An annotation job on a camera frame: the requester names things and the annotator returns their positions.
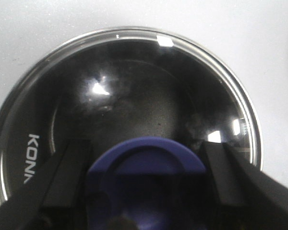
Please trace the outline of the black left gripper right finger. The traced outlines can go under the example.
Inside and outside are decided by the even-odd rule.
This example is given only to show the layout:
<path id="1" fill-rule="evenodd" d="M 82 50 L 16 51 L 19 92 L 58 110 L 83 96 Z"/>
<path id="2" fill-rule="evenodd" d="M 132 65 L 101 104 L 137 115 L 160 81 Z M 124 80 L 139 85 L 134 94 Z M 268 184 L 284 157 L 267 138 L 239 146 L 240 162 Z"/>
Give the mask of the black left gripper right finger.
<path id="1" fill-rule="evenodd" d="M 226 143 L 203 142 L 209 230 L 288 230 L 288 188 Z"/>

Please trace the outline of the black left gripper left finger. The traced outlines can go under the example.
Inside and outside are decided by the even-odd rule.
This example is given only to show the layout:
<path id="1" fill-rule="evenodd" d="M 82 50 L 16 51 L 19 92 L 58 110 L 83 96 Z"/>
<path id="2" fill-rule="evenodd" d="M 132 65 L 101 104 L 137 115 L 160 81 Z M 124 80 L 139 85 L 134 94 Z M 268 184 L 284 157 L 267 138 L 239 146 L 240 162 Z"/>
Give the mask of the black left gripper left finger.
<path id="1" fill-rule="evenodd" d="M 0 206 L 0 230 L 86 230 L 84 181 L 89 140 L 66 141 Z"/>

